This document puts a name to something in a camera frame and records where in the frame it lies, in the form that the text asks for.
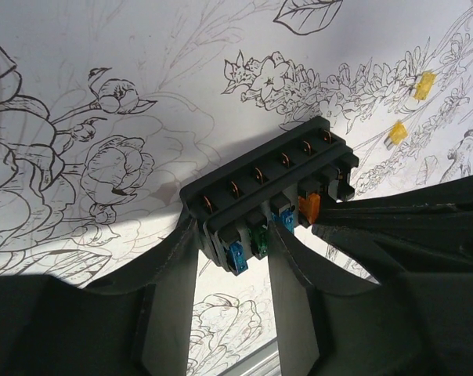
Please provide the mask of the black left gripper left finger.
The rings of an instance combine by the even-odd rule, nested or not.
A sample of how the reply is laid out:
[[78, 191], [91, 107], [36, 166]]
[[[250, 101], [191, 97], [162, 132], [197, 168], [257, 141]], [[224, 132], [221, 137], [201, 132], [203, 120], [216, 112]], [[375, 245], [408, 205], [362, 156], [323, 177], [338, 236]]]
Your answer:
[[79, 288], [51, 275], [0, 276], [0, 375], [184, 375], [197, 223]]

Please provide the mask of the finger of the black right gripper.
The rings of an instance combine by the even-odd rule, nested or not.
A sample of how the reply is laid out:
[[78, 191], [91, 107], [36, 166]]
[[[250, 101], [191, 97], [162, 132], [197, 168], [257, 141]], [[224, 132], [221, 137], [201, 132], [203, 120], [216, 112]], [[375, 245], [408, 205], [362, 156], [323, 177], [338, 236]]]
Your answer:
[[473, 175], [327, 204], [313, 233], [376, 280], [399, 278], [451, 375], [473, 375]]

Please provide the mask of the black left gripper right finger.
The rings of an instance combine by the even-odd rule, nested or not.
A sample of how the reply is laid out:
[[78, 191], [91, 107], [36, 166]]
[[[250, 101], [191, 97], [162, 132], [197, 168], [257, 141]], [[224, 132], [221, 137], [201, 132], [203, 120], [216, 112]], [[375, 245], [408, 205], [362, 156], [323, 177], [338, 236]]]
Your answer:
[[269, 276], [284, 375], [434, 375], [436, 360], [408, 302], [270, 224]]

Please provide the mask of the orange blade fuse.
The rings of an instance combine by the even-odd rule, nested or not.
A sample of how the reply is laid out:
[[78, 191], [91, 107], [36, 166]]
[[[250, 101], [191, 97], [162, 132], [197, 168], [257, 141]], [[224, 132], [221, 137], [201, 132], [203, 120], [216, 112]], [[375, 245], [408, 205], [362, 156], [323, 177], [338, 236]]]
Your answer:
[[299, 212], [305, 226], [311, 226], [316, 222], [320, 214], [321, 196], [311, 193], [307, 198], [298, 197]]

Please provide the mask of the black fuse box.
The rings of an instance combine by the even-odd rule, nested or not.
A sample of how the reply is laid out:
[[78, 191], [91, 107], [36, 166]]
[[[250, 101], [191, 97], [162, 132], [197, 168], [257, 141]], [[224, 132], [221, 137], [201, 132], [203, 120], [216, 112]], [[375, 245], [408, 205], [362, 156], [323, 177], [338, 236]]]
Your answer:
[[295, 228], [308, 227], [298, 197], [317, 193], [320, 208], [323, 201], [352, 199], [350, 175], [358, 166], [359, 158], [330, 130], [330, 122], [315, 117], [193, 181], [180, 197], [197, 221], [206, 257], [233, 273], [226, 257], [231, 243], [243, 245], [247, 262], [255, 258], [248, 229], [267, 229], [272, 213], [288, 208]]

